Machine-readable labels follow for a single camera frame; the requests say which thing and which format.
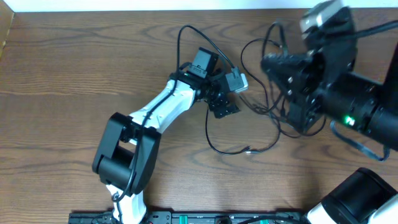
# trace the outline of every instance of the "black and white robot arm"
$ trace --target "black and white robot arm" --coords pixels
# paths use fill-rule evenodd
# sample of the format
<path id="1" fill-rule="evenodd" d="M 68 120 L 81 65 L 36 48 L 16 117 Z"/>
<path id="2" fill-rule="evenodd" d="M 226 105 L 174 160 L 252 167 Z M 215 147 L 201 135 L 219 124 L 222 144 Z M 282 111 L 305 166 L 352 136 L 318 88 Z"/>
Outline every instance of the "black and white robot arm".
<path id="1" fill-rule="evenodd" d="M 164 90 L 145 107 L 129 116 L 115 113 L 110 117 L 93 171 L 113 196 L 115 219 L 139 223 L 144 217 L 142 191 L 154 171 L 161 135 L 180 114 L 198 100 L 205 100 L 216 118 L 239 111 L 227 94 L 246 90 L 248 81 L 237 67 L 230 73 L 215 70 L 217 60 L 218 54 L 199 48 L 194 61 L 185 63 L 187 69 L 172 73 Z M 121 147 L 120 141 L 139 145 L 139 149 L 133 153 Z"/>

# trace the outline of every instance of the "green light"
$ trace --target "green light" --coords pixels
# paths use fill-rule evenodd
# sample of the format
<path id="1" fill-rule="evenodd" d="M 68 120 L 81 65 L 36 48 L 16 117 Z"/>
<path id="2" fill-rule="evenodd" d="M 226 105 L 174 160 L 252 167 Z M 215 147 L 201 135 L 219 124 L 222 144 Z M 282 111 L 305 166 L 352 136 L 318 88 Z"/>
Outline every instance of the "green light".
<path id="1" fill-rule="evenodd" d="M 345 124 L 348 124 L 348 125 L 350 125 L 350 126 L 354 126 L 354 124 L 355 124 L 355 119 L 352 118 L 352 117 L 350 117 L 350 116 L 346 116 L 345 119 L 344 119 L 344 123 L 345 123 Z"/>

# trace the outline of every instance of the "wooden board edge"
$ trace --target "wooden board edge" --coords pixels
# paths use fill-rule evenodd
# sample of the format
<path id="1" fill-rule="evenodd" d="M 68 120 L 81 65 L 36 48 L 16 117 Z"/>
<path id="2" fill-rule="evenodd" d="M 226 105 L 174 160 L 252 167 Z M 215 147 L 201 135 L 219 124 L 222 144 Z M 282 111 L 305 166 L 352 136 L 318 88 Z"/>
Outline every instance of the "wooden board edge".
<path id="1" fill-rule="evenodd" d="M 0 0 L 0 59 L 6 46 L 13 18 L 14 12 L 3 0 Z"/>

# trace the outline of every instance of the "wooden table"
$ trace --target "wooden table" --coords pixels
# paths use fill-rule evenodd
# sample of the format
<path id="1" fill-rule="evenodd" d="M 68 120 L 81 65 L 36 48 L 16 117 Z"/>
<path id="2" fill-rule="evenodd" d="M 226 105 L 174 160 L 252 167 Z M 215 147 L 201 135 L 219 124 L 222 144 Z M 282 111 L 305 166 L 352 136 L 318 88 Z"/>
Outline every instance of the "wooden table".
<path id="1" fill-rule="evenodd" d="M 304 10 L 73 12 L 17 14 L 0 62 L 0 222 L 66 223 L 72 211 L 112 207 L 91 163 L 108 118 L 142 108 L 175 70 L 176 36 L 184 24 L 202 30 L 239 64 L 242 47 L 263 37 L 275 20 L 286 26 L 291 52 L 304 51 Z M 397 19 L 398 9 L 356 9 L 364 29 Z M 356 71 L 383 80 L 398 31 L 359 41 Z M 260 43 L 245 53 L 259 69 Z M 210 46 L 192 31 L 182 37 L 182 61 Z M 246 96 L 263 100 L 249 79 Z M 242 112 L 216 120 L 210 135 L 222 150 L 266 146 L 275 138 L 268 117 L 241 101 Z M 359 167 L 398 188 L 398 153 L 374 162 L 332 135 L 281 137 L 256 156 L 220 156 L 205 139 L 206 104 L 173 122 L 162 137 L 146 204 L 174 210 L 275 210 L 313 207 Z M 377 144 L 345 131 L 368 146 Z"/>

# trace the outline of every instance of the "white wall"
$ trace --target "white wall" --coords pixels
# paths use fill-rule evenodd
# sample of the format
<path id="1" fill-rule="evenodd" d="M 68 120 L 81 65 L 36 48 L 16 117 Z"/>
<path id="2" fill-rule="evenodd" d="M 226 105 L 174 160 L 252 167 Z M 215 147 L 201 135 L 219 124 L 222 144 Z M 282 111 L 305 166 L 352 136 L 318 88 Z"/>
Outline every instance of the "white wall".
<path id="1" fill-rule="evenodd" d="M 310 8 L 322 0 L 4 0 L 14 12 Z M 398 0 L 343 0 L 351 7 L 398 7 Z"/>

